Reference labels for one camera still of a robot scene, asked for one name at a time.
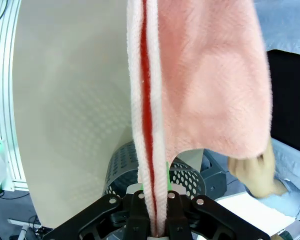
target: green tape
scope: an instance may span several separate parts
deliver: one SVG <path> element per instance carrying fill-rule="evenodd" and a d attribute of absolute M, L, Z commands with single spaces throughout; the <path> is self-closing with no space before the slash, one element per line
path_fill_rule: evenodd
<path fill-rule="evenodd" d="M 172 191 L 172 186 L 170 182 L 169 162 L 166 162 L 166 176 L 168 181 L 168 191 Z"/>

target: white table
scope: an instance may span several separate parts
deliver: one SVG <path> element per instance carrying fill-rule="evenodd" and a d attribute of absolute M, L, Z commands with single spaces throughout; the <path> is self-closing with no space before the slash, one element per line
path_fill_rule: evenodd
<path fill-rule="evenodd" d="M 262 204 L 247 192 L 222 197 L 216 201 L 269 236 L 273 236 L 295 221 L 294 218 Z"/>

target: pink towel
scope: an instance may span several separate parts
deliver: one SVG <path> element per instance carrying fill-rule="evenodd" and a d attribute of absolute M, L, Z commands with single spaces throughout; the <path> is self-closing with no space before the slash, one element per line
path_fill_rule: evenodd
<path fill-rule="evenodd" d="M 252 0 L 129 0 L 132 131 L 154 236 L 164 234 L 166 161 L 267 146 L 271 84 Z"/>

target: floor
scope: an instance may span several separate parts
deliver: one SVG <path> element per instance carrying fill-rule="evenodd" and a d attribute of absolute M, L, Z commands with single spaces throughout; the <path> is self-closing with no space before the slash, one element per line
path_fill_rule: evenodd
<path fill-rule="evenodd" d="M 4 198 L 17 198 L 27 193 L 25 191 L 6 191 Z M 2 240 L 8 240 L 12 235 L 19 235 L 22 228 L 21 226 L 9 224 L 7 219 L 28 222 L 29 218 L 34 215 L 36 215 L 36 211 L 30 195 L 14 200 L 0 198 L 0 237 Z M 29 232 L 26 239 L 34 240 L 35 238 Z"/>

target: person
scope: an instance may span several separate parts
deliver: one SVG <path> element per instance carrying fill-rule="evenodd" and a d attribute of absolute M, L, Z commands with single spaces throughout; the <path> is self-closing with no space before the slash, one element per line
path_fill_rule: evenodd
<path fill-rule="evenodd" d="M 261 156 L 249 159 L 229 157 L 228 168 L 252 197 L 300 220 L 300 162 L 297 158 L 286 157 L 279 157 L 276 161 L 271 138 Z"/>

